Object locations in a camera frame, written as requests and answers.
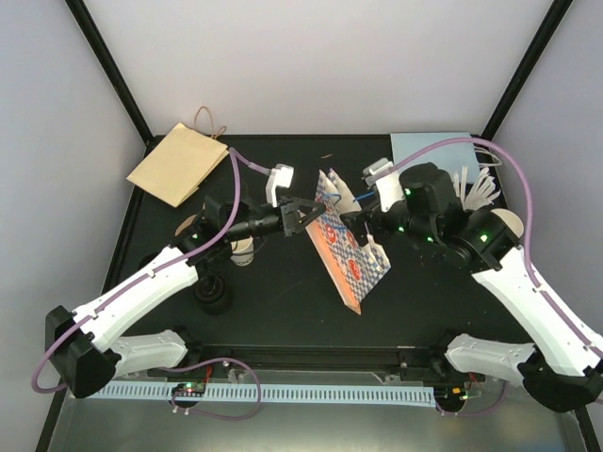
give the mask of white wall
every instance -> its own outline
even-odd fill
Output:
[[[87,1],[157,134],[480,133],[550,3]]]
[[[603,333],[603,3],[574,2],[495,141],[526,171],[535,201],[535,264],[563,299]],[[509,169],[505,194],[523,211]],[[599,434],[603,406],[590,409]]]
[[[64,2],[0,2],[0,41],[0,449],[29,452],[44,317],[99,295],[143,146]]]

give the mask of white cup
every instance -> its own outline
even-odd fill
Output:
[[[238,266],[248,266],[253,260],[253,237],[247,237],[230,244],[233,249],[231,260]]]

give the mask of black metal frame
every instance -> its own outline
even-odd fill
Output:
[[[147,122],[142,116],[142,113],[136,103],[136,100],[134,99],[134,96],[132,95],[130,89],[127,87],[127,84],[125,83],[125,80],[123,79],[122,74],[119,70],[119,67],[117,66],[117,63],[113,59],[112,55],[110,54],[109,49],[107,48],[100,31],[96,27],[96,24],[94,23],[84,0],[65,0],[65,3],[71,10],[75,20],[79,24],[84,36],[89,42],[92,51],[94,52],[101,66],[103,67],[106,76],[108,77],[109,81],[116,90],[124,108],[130,116],[130,119],[132,120],[132,123],[134,123],[134,125],[136,126],[140,137],[142,138],[142,141],[145,143],[146,155],[156,146],[156,144],[161,140],[162,137],[154,136],[151,132],[151,129],[147,125]],[[534,35],[534,38],[530,43],[530,46],[528,47],[528,50],[521,59],[519,66],[515,70],[515,73],[513,74],[513,77],[509,82],[509,85],[505,89],[490,120],[488,121],[486,127],[481,133],[482,137],[486,139],[492,139],[495,136],[498,128],[503,123],[506,115],[511,109],[514,100],[516,99],[520,90],[526,83],[533,68],[538,62],[538,59],[546,49],[548,42],[550,41],[557,27],[559,26],[559,23],[561,22],[565,12],[569,9],[572,3],[573,0],[552,1],[545,18],[540,24],[536,34]],[[120,232],[116,249],[111,259],[109,270],[106,275],[106,281],[103,287],[103,292],[109,290],[119,281],[120,269],[122,267],[123,259],[134,230],[134,225],[142,202],[142,198],[142,190],[135,187],[130,202],[128,203],[128,207],[125,213],[125,219],[122,225],[122,230]],[[316,351],[315,349],[312,350],[312,353],[316,354],[317,352],[319,353],[319,351]],[[386,364],[388,366],[397,365],[393,353],[391,355],[386,353],[385,355],[383,364]],[[339,363],[347,362],[347,359],[345,357],[339,358]],[[291,362],[302,363],[302,361],[303,359],[301,359],[301,354],[298,353],[292,356]],[[370,359],[367,362],[367,365],[374,366],[375,364],[379,363],[376,363],[374,359]],[[48,412],[48,416],[46,418],[46,422],[41,432],[38,446],[36,448],[37,452],[43,452],[48,450],[54,428],[57,424],[57,419],[60,413],[60,408],[62,406],[64,396],[65,391],[55,394],[50,410]],[[584,436],[585,443],[589,452],[600,452],[601,449],[599,447],[595,431],[593,429],[593,425],[591,423],[586,409],[576,410],[576,417],[579,420],[580,430],[582,432],[582,435]]]

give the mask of gray floor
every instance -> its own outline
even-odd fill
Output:
[[[487,406],[497,388],[470,400]],[[248,404],[204,404],[236,414]],[[576,419],[514,390],[495,413],[441,417],[411,407],[266,404],[254,418],[224,422],[173,414],[167,402],[74,400],[61,412],[51,452],[129,451],[583,451]]]

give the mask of black table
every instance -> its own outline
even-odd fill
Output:
[[[287,191],[313,199],[318,170],[335,169],[352,192],[367,190],[362,169],[382,156],[391,158],[389,136],[223,137],[250,160],[271,167],[295,168]],[[243,191],[261,202],[266,177],[240,167]],[[122,281],[141,259],[159,251],[177,226],[197,213],[204,195],[234,193],[228,158],[207,177],[198,192],[174,209],[141,194],[130,209],[131,234],[116,265]],[[142,318],[128,334],[148,334],[183,325],[209,354],[229,353],[258,364],[305,363],[346,367],[392,364],[404,347],[428,347],[446,329],[483,339],[526,342],[530,338],[502,304],[468,274],[431,258],[433,244],[417,248],[405,237],[386,247],[392,268],[362,303],[362,315],[346,308],[306,234],[285,239],[277,234],[251,265],[220,264],[217,272],[234,293],[234,305],[220,316],[205,314],[186,289]]]

